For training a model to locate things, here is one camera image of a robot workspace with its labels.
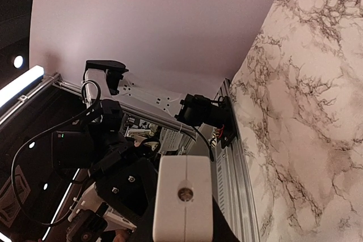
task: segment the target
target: black ceiling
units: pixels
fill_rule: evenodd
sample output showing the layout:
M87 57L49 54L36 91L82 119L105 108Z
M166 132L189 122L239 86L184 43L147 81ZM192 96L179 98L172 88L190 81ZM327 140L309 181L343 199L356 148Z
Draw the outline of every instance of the black ceiling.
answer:
M27 54L31 8L32 0L0 0L0 88L27 69L14 68L11 54Z
M24 142L75 116L84 108L78 97L55 87L46 90L26 106L0 131L0 188L9 179L14 154ZM50 222L69 184L62 181L52 169L51 135L39 139L32 149L26 148L19 158L18 165L31 189L24 203L27 212L37 220ZM43 190L44 183L48 184L46 190ZM3 215L3 207L0 203L0 216ZM24 240L38 240L42 238L46 229L28 220L21 212L10 228L0 222L2 233L12 237L14 234L22 235Z

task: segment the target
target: led light strip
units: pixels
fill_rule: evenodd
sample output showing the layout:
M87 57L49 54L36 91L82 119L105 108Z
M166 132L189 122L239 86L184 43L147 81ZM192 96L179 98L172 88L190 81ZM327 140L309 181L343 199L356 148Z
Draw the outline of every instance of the led light strip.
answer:
M7 236L5 236L2 233L0 233L0 241L3 241L3 242L11 242L10 238L8 238Z
M76 176L77 176L78 172L79 172L79 168L78 168L78 169L77 169L77 171L75 172L75 174L74 174L74 176L73 176L73 180L76 178ZM52 221L51 221L50 223L53 223L53 222L56 220L57 215L58 215L59 211L61 210L61 207L62 207L62 205L63 205L64 201L66 200L66 197L67 197L67 195L68 195L68 193L69 193L69 190L70 190L71 186L72 186L72 183L70 183L70 184L68 185L68 188L67 188L67 190L66 190L66 193L64 194L64 196L63 196L63 198L62 198L61 202L59 203L59 206L58 206L58 208L57 208L57 210L56 210L56 213L54 214L53 219L52 219ZM48 233L50 232L50 228L51 228L51 227L48 227L48 229L47 229L47 231L45 232L45 234L44 234L43 238L41 239L41 241L45 241L45 239L46 239L46 238L47 238L47 236L48 236Z
M31 83L44 75L43 67L36 65L18 76L11 83L0 90L0 107L4 106L9 100L24 90Z

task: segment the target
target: light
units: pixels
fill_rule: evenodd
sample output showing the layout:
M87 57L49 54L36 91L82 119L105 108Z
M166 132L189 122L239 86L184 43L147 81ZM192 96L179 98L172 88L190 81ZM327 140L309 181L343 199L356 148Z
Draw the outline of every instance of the light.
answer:
M79 172L79 168L78 168L78 169L77 169L77 171L75 172L75 174L74 174L74 176L73 176L73 180L76 178L76 176L77 176L78 172ZM63 198L62 198L61 202L59 203L59 206L58 206L58 208L57 208L57 210L56 210L56 213L54 214L53 219L52 219L52 221L51 221L50 223L53 223L53 222L56 220L57 215L58 215L59 211L61 210L61 207L62 207L62 205L63 205L63 202L66 200L66 197L67 197L67 195L68 195L68 193L69 193L69 190L70 190L70 187L71 187L71 186L72 186L72 183L70 183L70 184L68 185L68 188L67 188L67 190L66 190L66 193L64 194L64 196L63 196ZM51 227L48 227L48 229L47 229L47 231L45 232L45 234L44 234L43 238L41 239L41 241L44 241L44 240L47 238L48 233L50 232L50 228L51 228Z
M43 75L43 67L36 65L32 69L29 69L24 74L14 79L11 83L0 90L0 107L20 93L29 84L41 78Z
M0 241L11 242L10 238L0 233Z
M23 65L24 59L22 56L16 56L14 59L14 66L15 68L21 68L21 66Z

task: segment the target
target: screw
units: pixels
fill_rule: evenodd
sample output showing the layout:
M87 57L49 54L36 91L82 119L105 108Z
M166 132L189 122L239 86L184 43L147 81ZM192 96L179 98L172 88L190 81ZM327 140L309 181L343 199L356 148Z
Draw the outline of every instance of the screw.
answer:
M84 235L82 235L82 241L86 242L89 241L91 239L91 235L89 233L85 233Z
M193 191L189 188L181 188L178 192L178 197L182 201L188 202L193 198Z

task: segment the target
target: metal frame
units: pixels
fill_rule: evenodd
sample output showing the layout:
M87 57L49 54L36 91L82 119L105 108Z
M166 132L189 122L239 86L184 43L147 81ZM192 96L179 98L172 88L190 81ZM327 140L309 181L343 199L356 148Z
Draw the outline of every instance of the metal frame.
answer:
M19 97L18 101L0 117L0 131L16 117L26 105L51 87L59 78L59 73L55 73L53 76L44 75L43 80L34 89L30 90L28 94Z
M58 80L54 83L54 86L63 89L65 91L68 91L70 93L73 93L77 96L81 96L81 88L80 86L76 86L72 83L66 82L64 80ZM181 133L184 133L186 135L192 135L193 137L195 137L195 131L187 126L184 125L180 122L178 122L177 120L173 121L169 118L165 118L163 116L159 116L157 114L153 114L150 112L147 112L145 110L142 109L136 109L135 107L133 107L130 104L125 103L122 100L119 100L119 103L123 109L123 111L131 116L134 117L138 117L141 118L143 120L147 120L151 123L154 123L156 125L162 126L164 128L167 129L171 129L171 130L175 130L175 131L179 131Z
M229 96L229 80L223 82L218 95ZM242 242L259 242L259 229L254 195L242 139L239 135L232 144L216 147L218 205L231 229Z
M72 94L81 95L81 88L79 86L64 82L60 79L58 73L53 76L45 75L38 86L27 95L21 96L16 104L0 117L0 130L14 119L24 109L24 106L52 85ZM230 82L226 79L218 95L229 96L229 85ZM122 101L120 101L120 104L124 112L131 116L139 117L156 125L195 137L195 132L192 128L185 125L181 126L176 120L171 121L157 114L150 114L149 112L135 109L132 105L125 104ZM187 146L191 144L190 139L186 136L182 142ZM221 149L221 145L217 145L216 158L218 204L226 220L240 241L259 242L260 236L254 196L239 132L237 138L233 140L229 147Z

